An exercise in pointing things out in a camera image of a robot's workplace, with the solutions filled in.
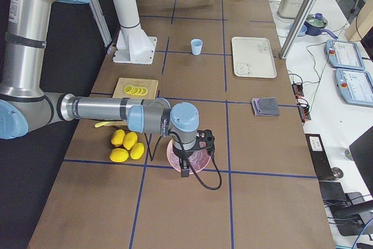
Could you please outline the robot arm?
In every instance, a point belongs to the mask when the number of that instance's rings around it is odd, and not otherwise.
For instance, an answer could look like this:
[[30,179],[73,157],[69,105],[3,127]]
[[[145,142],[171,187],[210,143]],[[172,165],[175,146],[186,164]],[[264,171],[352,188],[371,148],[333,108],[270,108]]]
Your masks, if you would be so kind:
[[90,0],[10,0],[1,81],[1,138],[13,139],[58,121],[125,121],[134,132],[173,139],[181,175],[194,172],[189,158],[200,146],[199,113],[190,103],[170,106],[162,98],[78,97],[40,89],[51,5]]

